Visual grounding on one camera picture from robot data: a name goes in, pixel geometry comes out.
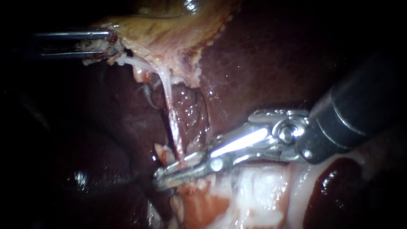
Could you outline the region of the right arm instrument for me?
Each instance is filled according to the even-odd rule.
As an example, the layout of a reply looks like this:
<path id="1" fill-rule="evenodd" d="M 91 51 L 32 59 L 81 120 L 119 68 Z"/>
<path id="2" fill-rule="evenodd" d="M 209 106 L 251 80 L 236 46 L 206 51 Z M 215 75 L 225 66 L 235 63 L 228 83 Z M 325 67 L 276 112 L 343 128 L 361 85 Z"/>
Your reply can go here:
<path id="1" fill-rule="evenodd" d="M 211 172 L 249 161 L 303 163 L 294 145 L 308 128 L 305 109 L 260 109 L 240 127 L 218 136 L 208 152 Z"/>

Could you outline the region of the left arm instrument jaw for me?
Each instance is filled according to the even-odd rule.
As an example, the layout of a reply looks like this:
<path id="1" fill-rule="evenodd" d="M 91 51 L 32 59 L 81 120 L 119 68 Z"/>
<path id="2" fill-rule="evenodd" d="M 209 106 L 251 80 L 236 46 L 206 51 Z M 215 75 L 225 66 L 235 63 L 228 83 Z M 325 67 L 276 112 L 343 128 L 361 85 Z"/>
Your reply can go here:
<path id="1" fill-rule="evenodd" d="M 39 51 L 40 59 L 104 59 L 111 56 L 111 53 L 101 51 Z"/>
<path id="2" fill-rule="evenodd" d="M 62 40 L 97 40 L 103 39 L 115 42 L 117 35 L 110 30 L 79 30 L 79 31 L 54 31 L 33 34 L 33 43 L 53 42 Z"/>

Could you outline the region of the right arm instrument jaw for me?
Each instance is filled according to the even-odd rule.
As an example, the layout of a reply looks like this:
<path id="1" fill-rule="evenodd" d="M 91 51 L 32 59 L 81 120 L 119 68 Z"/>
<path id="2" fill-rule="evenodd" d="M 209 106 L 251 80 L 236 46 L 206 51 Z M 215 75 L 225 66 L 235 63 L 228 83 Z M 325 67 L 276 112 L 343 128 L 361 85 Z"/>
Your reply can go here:
<path id="1" fill-rule="evenodd" d="M 220 172 L 220 170 L 211 168 L 185 168 L 182 170 L 159 168 L 154 177 L 154 189 L 168 190 L 217 172 Z"/>
<path id="2" fill-rule="evenodd" d="M 180 160 L 175 161 L 173 163 L 170 163 L 169 165 L 166 165 L 166 166 L 160 167 L 160 168 L 165 168 L 165 169 L 169 169 L 169 170 L 182 170 L 185 168 L 210 168 L 209 162 L 210 162 L 210 159 L 208 156 L 208 152 L 197 151 L 197 152 L 191 153 L 191 154 L 187 155 L 186 157 L 184 157 L 183 161 L 180 161 Z"/>

